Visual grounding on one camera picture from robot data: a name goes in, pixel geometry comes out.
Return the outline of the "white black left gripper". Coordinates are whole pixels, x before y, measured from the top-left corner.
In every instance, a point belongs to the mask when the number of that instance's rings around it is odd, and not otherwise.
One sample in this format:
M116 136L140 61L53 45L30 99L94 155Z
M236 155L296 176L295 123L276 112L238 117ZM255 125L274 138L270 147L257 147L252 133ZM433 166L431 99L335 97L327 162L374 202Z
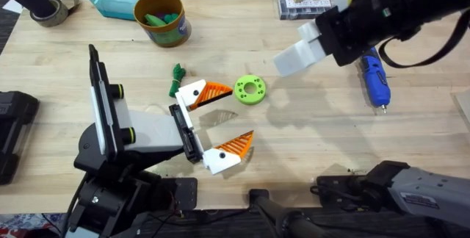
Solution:
M203 160L212 175L238 165L250 151L254 130L203 152L181 112L232 93L227 85L202 79L178 89L179 105L171 105L169 115L155 115L128 109L124 97L103 98L92 91L94 123L80 137L74 167L90 174L130 174L179 154L191 163Z

